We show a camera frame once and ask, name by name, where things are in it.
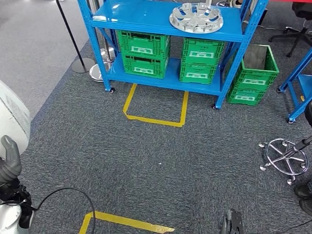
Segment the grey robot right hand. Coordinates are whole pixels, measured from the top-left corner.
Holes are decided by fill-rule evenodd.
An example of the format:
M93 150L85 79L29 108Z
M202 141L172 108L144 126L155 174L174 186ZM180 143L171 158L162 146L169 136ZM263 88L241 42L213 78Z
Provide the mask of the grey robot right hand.
M5 159L0 158L0 186L17 183L22 172L17 144L8 135L2 136L1 143L5 149Z

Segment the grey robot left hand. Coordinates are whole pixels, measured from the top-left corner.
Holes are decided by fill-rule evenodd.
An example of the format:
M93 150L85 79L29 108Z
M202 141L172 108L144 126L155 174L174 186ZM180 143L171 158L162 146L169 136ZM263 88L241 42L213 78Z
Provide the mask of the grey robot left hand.
M220 234L244 234L241 212L233 208L225 212Z

